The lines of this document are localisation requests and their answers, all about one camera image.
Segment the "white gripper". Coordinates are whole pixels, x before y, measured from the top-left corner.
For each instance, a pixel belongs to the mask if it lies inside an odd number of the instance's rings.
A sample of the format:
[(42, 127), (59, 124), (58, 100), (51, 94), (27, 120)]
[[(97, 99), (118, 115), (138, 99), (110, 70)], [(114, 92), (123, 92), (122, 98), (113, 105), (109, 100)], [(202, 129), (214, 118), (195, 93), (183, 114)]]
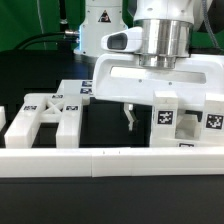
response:
[(193, 54), (178, 58), (174, 69), (142, 67), (134, 54), (103, 54), (96, 61), (93, 95), (126, 102), (130, 130), (137, 122), (133, 104), (152, 105), (155, 91), (174, 91), (180, 109), (201, 110), (207, 93), (224, 94), (224, 56)]

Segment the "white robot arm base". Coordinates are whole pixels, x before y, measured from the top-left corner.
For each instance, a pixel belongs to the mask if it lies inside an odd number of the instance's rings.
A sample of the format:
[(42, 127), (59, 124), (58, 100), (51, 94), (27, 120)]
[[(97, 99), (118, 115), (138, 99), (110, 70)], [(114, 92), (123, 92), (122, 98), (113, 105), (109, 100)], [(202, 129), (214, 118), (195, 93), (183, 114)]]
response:
[(85, 0), (85, 18), (79, 26), (79, 43), (74, 50), (78, 60), (94, 62), (104, 53), (102, 37), (127, 28), (122, 9), (123, 0)]

